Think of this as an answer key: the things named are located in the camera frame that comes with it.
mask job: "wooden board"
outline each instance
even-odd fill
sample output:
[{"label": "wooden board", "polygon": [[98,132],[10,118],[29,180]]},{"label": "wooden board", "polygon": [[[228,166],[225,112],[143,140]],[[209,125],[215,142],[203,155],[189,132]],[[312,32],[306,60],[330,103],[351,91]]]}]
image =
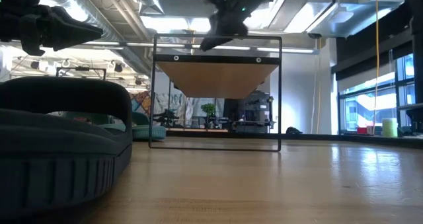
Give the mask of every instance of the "wooden board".
[{"label": "wooden board", "polygon": [[268,64],[157,64],[188,98],[246,98],[277,68]]},{"label": "wooden board", "polygon": [[[168,137],[162,144],[234,148],[276,142]],[[105,197],[31,223],[421,223],[422,161],[419,149],[341,141],[283,141],[280,153],[135,143],[129,167]]]}]

